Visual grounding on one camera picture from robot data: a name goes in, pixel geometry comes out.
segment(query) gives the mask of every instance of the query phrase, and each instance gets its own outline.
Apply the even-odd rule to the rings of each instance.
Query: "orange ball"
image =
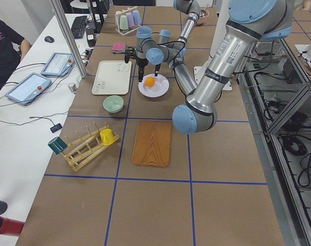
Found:
[[[154,77],[147,77],[145,80],[145,85],[148,87],[153,87],[155,84],[155,78]]]

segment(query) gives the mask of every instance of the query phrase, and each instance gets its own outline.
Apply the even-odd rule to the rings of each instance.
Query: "white plate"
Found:
[[[148,87],[144,84],[145,80],[148,77],[154,77],[154,73],[145,75],[142,82],[138,83],[139,91],[144,95],[148,97],[159,97],[164,95],[168,89],[169,89],[169,81],[166,77],[164,77],[161,74],[158,74],[155,78],[154,86]]]

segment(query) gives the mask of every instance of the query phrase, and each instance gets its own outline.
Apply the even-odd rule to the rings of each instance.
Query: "keyboard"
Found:
[[[71,32],[74,38],[82,38],[87,25],[87,15],[77,16],[71,26]]]

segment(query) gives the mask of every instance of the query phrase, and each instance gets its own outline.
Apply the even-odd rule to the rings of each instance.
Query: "wooden cutting board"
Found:
[[[131,161],[138,166],[165,168],[170,163],[172,124],[142,120],[138,123]]]

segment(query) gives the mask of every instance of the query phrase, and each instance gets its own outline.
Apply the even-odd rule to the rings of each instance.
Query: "red object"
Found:
[[[0,234],[18,237],[22,231],[24,222],[0,216]]]

